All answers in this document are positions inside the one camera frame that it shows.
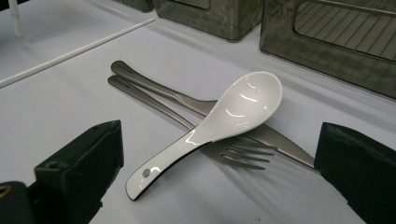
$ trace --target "metal container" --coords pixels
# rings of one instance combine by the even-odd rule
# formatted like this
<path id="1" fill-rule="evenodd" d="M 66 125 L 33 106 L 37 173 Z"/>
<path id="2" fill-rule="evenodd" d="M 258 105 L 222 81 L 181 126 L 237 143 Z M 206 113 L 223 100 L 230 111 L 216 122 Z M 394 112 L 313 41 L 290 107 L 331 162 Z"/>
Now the metal container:
<path id="1" fill-rule="evenodd" d="M 154 3 L 152 0 L 113 0 L 119 2 L 128 7 L 136 8 L 142 12 L 150 12 L 154 9 Z"/>
<path id="2" fill-rule="evenodd" d="M 394 0 L 266 0 L 260 49 L 396 99 Z"/>
<path id="3" fill-rule="evenodd" d="M 153 0 L 161 18 L 228 41 L 239 41 L 262 20 L 263 0 Z"/>

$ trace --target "spoon handle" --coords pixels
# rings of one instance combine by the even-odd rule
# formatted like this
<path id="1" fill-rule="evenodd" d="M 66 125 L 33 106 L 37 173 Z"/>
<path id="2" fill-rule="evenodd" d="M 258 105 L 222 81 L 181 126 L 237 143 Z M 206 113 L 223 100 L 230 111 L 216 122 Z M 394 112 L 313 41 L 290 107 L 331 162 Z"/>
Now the spoon handle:
<path id="1" fill-rule="evenodd" d="M 187 133 L 174 144 L 167 147 L 137 169 L 126 183 L 128 196 L 136 201 L 172 165 L 202 147 L 202 143 L 194 143 L 191 136 L 195 130 Z"/>

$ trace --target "white rod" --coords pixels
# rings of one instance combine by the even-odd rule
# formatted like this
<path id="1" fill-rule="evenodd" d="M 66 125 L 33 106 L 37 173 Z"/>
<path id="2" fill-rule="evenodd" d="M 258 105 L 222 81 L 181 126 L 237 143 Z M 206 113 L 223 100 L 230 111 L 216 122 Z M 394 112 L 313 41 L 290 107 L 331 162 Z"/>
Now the white rod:
<path id="1" fill-rule="evenodd" d="M 14 25 L 14 33 L 17 36 L 22 35 L 21 31 L 21 17 L 20 12 L 18 11 L 18 2 L 17 0 L 8 0 L 9 11 L 11 12 L 12 22 Z"/>
<path id="2" fill-rule="evenodd" d="M 3 80 L 0 80 L 0 88 L 3 88 L 5 86 L 7 86 L 7 85 L 9 85 L 11 83 L 14 83 L 16 81 L 19 81 L 19 80 L 21 80 L 23 78 L 29 77 L 29 76 L 37 73 L 37 72 L 40 72 L 40 71 L 42 71 L 44 69 L 49 68 L 49 67 L 51 67 L 51 66 L 53 66 L 53 65 L 55 65 L 57 63 L 61 63 L 61 62 L 65 61 L 65 60 L 67 60 L 67 59 L 73 58 L 73 57 L 75 57 L 75 56 L 79 55 L 80 53 L 83 53 L 83 52 L 85 52 L 87 50 L 96 48 L 96 47 L 98 47 L 98 46 L 100 46 L 102 44 L 105 44 L 106 42 L 108 42 L 108 41 L 110 41 L 112 39 L 115 39 L 115 38 L 117 38 L 117 37 L 119 37 L 121 35 L 125 35 L 125 34 L 131 32 L 131 31 L 133 31 L 135 29 L 138 29 L 138 28 L 140 28 L 142 26 L 145 26 L 145 25 L 147 25 L 147 24 L 149 24 L 151 22 L 154 22 L 154 21 L 155 21 L 154 19 L 149 19 L 148 21 L 141 22 L 141 23 L 139 23 L 139 24 L 137 24 L 137 25 L 135 25 L 133 27 L 130 27 L 130 28 L 125 29 L 123 31 L 120 31 L 120 32 L 118 32 L 118 33 L 116 33 L 114 35 L 110 35 L 108 37 L 100 39 L 98 41 L 95 41 L 95 42 L 93 42 L 93 43 L 91 43 L 91 44 L 89 44 L 87 46 L 84 46 L 84 47 L 82 47 L 80 49 L 75 49 L 75 50 L 73 50 L 71 52 L 68 52 L 68 53 L 58 57 L 58 58 L 55 58 L 53 60 L 47 61 L 45 63 L 42 63 L 42 64 L 40 64 L 40 65 L 38 65 L 36 67 L 30 68 L 28 70 L 25 70 L 25 71 L 23 71 L 21 73 L 18 73 L 16 75 L 12 76 L 12 77 L 7 77 L 7 78 L 5 78 Z"/>

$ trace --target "stainless steel cutlery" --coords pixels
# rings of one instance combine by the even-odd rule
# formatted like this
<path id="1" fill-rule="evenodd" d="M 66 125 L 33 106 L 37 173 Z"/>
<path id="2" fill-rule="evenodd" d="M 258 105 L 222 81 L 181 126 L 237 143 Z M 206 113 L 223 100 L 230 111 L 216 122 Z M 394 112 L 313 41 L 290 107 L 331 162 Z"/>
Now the stainless steel cutlery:
<path id="1" fill-rule="evenodd" d="M 183 105 L 188 109 L 204 116 L 210 112 L 211 108 L 216 103 L 216 101 L 200 101 L 181 92 L 171 90 L 147 77 L 140 75 L 123 61 L 116 61 L 111 64 L 111 70 L 117 76 L 134 83 L 136 86 L 158 93 L 161 96 L 173 101 L 174 103 Z M 311 169 L 315 169 L 314 158 L 312 156 L 289 140 L 289 138 L 275 131 L 266 124 L 262 124 L 254 130 L 244 133 L 244 136 L 250 137 L 267 146 L 272 146 L 273 150 L 276 150 L 277 152 Z"/>
<path id="2" fill-rule="evenodd" d="M 122 79 L 121 77 L 112 76 L 108 78 L 108 83 L 120 91 L 127 93 L 134 97 L 140 102 L 150 105 L 151 107 L 159 110 L 168 117 L 176 120 L 180 124 L 184 125 L 190 131 L 195 128 L 193 124 L 182 118 L 175 111 L 163 105 L 156 99 L 152 98 L 145 92 L 138 89 L 134 84 Z M 262 156 L 273 156 L 274 154 L 264 151 L 263 149 L 274 149 L 274 147 L 267 146 L 261 143 L 255 143 L 248 139 L 230 137 L 204 147 L 200 150 L 208 158 L 220 162 L 225 165 L 247 168 L 252 170 L 264 170 L 264 167 L 253 164 L 250 161 L 269 162 L 266 159 L 255 157 L 257 155 Z"/>

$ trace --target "cutlery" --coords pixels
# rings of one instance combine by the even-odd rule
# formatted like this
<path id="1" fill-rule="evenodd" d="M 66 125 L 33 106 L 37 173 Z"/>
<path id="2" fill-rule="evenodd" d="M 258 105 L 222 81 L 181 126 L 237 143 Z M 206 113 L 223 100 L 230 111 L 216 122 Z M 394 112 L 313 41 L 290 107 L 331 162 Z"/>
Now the cutlery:
<path id="1" fill-rule="evenodd" d="M 172 165 L 199 147 L 261 125 L 277 110 L 281 99 L 282 85 L 275 75 L 255 72 L 239 78 L 198 126 L 131 175 L 126 184 L 129 197 L 137 200 Z"/>
<path id="2" fill-rule="evenodd" d="M 164 113 L 171 119 L 179 122 L 184 125 L 190 131 L 195 128 L 193 124 L 188 122 L 186 119 L 181 117 L 178 113 L 167 107 L 166 105 L 161 104 L 156 99 L 152 98 L 150 95 L 141 91 L 132 83 L 122 79 L 121 77 L 112 76 L 107 79 L 108 83 L 115 88 L 119 89 L 127 93 L 128 95 L 134 97 L 140 102 L 150 105 L 151 107 L 159 110 Z M 217 161 L 219 163 L 230 165 L 234 167 L 241 167 L 252 170 L 265 170 L 264 167 L 247 163 L 245 161 L 261 161 L 261 162 L 269 162 L 268 160 L 251 157 L 249 155 L 264 155 L 264 156 L 274 156 L 272 153 L 264 152 L 258 149 L 272 149 L 270 146 L 265 146 L 261 143 L 255 143 L 247 140 L 243 140 L 241 138 L 230 137 L 223 140 L 219 140 L 215 143 L 208 144 L 204 147 L 201 147 L 200 150 L 203 152 L 208 158 Z"/>
<path id="3" fill-rule="evenodd" d="M 216 101 L 200 101 L 191 98 L 181 92 L 169 89 L 147 77 L 136 72 L 128 64 L 123 61 L 116 61 L 111 64 L 111 70 L 118 76 L 142 87 L 148 91 L 156 92 L 171 101 L 183 105 L 188 109 L 195 111 L 203 116 L 209 114 Z M 276 151 L 299 162 L 300 164 L 314 169 L 314 158 L 305 152 L 302 148 L 297 146 L 289 138 L 277 132 L 266 124 L 262 124 L 256 129 L 244 133 L 244 136 L 250 137 L 257 142 L 263 143 L 267 146 L 276 147 Z"/>

